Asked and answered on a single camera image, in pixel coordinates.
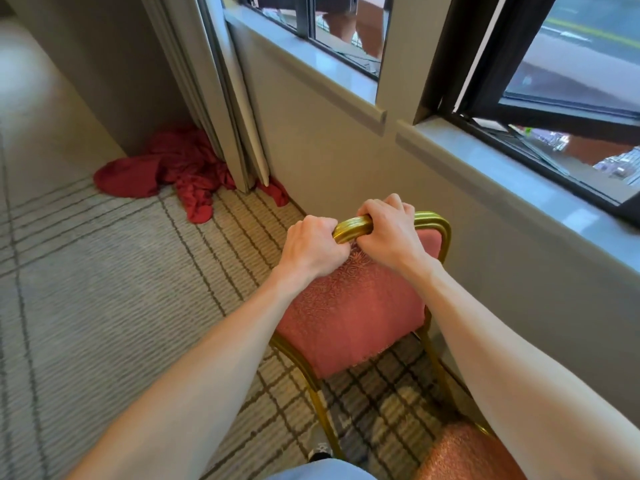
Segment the chair seat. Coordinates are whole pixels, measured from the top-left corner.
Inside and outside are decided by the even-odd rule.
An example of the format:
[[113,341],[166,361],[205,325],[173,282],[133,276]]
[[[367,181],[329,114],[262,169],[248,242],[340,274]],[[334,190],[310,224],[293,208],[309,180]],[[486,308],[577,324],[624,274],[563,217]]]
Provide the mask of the chair seat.
[[500,440],[475,425],[446,426],[414,480],[526,480]]
[[[437,257],[440,233],[425,229],[418,235]],[[293,300],[277,332],[323,379],[379,354],[423,323],[424,304],[411,285],[354,246],[340,268]]]

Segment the window pane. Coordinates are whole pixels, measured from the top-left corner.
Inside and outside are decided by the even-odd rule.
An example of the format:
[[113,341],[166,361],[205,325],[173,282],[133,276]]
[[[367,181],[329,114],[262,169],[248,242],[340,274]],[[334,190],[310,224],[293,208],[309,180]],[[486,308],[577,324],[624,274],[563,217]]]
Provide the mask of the window pane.
[[380,74],[393,0],[316,0],[316,40]]
[[249,0],[263,14],[280,23],[296,28],[296,0]]
[[640,191],[640,146],[539,128],[512,128],[547,155],[557,169],[617,202],[624,202]]
[[506,95],[640,112],[640,0],[556,0]]

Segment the sneaker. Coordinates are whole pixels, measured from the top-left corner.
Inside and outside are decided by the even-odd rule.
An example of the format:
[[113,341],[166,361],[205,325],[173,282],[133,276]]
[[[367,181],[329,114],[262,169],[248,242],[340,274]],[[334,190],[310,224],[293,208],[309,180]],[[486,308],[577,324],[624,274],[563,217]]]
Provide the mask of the sneaker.
[[329,440],[326,438],[324,429],[322,429],[320,423],[316,423],[313,428],[311,428],[311,431],[309,431],[307,448],[309,450],[309,463],[312,461],[333,458],[331,445],[329,444]]

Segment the road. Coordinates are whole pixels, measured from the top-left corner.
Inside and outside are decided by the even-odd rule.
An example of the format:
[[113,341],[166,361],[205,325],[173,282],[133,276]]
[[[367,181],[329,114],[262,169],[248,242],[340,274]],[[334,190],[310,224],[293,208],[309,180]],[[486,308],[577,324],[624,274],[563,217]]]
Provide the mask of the road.
[[540,32],[640,66],[640,0],[556,0]]

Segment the gold chair frame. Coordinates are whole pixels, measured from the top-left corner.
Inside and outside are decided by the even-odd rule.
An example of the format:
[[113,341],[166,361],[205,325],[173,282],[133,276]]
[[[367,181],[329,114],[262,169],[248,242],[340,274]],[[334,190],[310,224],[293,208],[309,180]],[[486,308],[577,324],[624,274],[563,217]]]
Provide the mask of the gold chair frame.
[[[451,243],[451,226],[449,222],[447,222],[446,219],[439,216],[435,212],[423,211],[415,213],[413,224],[417,230],[436,229],[440,233],[440,235],[442,236],[442,245],[440,247],[438,260],[441,263],[444,263],[444,259],[447,257],[447,252],[449,251],[449,245]],[[369,234],[372,231],[373,222],[371,220],[371,217],[354,217],[338,224],[333,231],[333,238],[338,244],[342,244],[344,242],[349,242],[353,239],[356,239],[361,235]],[[424,323],[418,330],[415,331],[415,334],[416,336],[418,336],[418,338],[420,338],[422,346],[424,347],[424,350],[429,357],[429,361],[431,362],[433,371],[436,375],[436,380],[445,398],[445,407],[447,407],[447,409],[450,409],[451,411],[457,411],[453,394],[451,393],[451,389],[449,388],[449,384],[447,383],[446,371],[440,363],[435,348],[433,347],[433,344],[429,339],[430,326],[431,313],[429,312],[427,307],[425,307]],[[346,460],[344,453],[340,448],[338,437],[335,434],[331,423],[329,422],[326,409],[324,408],[322,402],[320,401],[320,397],[318,396],[318,391],[320,391],[321,388],[321,380],[316,377],[316,373],[313,371],[311,364],[309,364],[307,359],[305,359],[305,357],[277,331],[274,332],[272,338],[269,341],[269,344],[272,347],[276,347],[279,351],[286,355],[290,359],[290,361],[292,361],[293,364],[295,364],[295,366],[302,372],[302,375],[307,380],[311,402],[316,409],[318,420],[320,421],[320,425],[322,425],[326,437],[331,444],[333,453],[336,458]]]

